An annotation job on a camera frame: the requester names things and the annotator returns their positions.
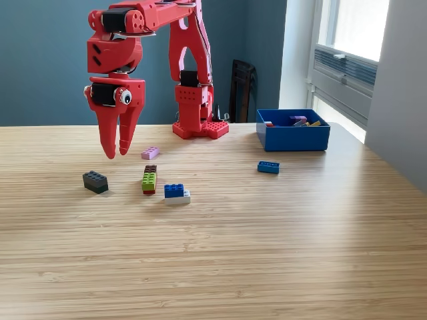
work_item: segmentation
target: white lego brick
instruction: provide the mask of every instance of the white lego brick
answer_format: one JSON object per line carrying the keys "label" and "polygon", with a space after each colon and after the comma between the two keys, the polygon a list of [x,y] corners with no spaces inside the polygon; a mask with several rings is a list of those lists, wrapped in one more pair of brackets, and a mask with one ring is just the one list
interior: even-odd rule
{"label": "white lego brick", "polygon": [[165,198],[166,205],[185,205],[191,203],[191,195],[188,190],[184,190],[184,196],[178,198]]}

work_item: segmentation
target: blue wall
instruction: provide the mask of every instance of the blue wall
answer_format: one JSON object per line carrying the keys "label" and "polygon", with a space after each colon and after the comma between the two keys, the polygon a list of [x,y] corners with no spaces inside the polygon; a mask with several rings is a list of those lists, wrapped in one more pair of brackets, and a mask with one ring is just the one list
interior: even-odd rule
{"label": "blue wall", "polygon": [[[83,88],[89,84],[86,40],[93,34],[87,15],[113,2],[21,0],[20,9],[12,1],[2,3],[0,125],[97,123],[83,96]],[[257,67],[258,107],[278,107],[286,0],[265,3],[272,5],[260,7],[252,0],[203,1],[216,102],[222,112],[228,109],[233,59]],[[139,123],[175,120],[177,103],[168,47],[168,27],[156,37],[143,39],[143,60],[132,74],[147,82],[146,105]]]}
{"label": "blue wall", "polygon": [[285,33],[286,0],[247,0],[246,61],[255,65],[258,90],[250,105],[249,122],[256,109],[278,109]]}

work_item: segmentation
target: window frame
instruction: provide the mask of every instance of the window frame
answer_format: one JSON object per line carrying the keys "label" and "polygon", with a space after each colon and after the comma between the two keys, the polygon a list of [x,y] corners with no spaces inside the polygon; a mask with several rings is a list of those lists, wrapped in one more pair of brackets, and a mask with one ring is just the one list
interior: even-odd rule
{"label": "window frame", "polygon": [[378,62],[364,57],[359,57],[345,51],[340,51],[327,45],[318,44],[324,1],[329,1],[330,6],[326,34],[327,44],[333,45],[336,32],[340,0],[316,0],[312,46],[310,51],[308,77],[306,80],[308,84],[306,107],[308,109],[313,109],[314,97],[317,96],[320,99],[326,100],[335,110],[339,111],[359,126],[366,128],[374,86],[318,63],[315,60],[315,50],[319,49],[332,53],[333,55],[345,55],[346,59],[349,61],[353,60],[374,68],[378,67]]}

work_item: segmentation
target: black chair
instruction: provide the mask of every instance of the black chair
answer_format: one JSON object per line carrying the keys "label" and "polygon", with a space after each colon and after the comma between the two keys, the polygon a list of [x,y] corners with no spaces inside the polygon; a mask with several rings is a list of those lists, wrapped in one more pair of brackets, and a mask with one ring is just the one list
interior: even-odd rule
{"label": "black chair", "polygon": [[256,69],[253,65],[234,60],[232,73],[232,88],[230,91],[230,123],[236,123],[237,118],[237,99],[238,85],[243,86],[242,105],[239,110],[240,123],[248,122],[249,100],[252,85],[255,83]]}

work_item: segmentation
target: googly eye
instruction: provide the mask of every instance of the googly eye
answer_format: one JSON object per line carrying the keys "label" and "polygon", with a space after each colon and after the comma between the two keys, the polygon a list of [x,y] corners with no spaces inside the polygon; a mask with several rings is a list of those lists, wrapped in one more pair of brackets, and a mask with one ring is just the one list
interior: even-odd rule
{"label": "googly eye", "polygon": [[129,90],[123,91],[123,93],[120,96],[120,101],[125,105],[129,105],[132,101],[131,91],[129,91]]}

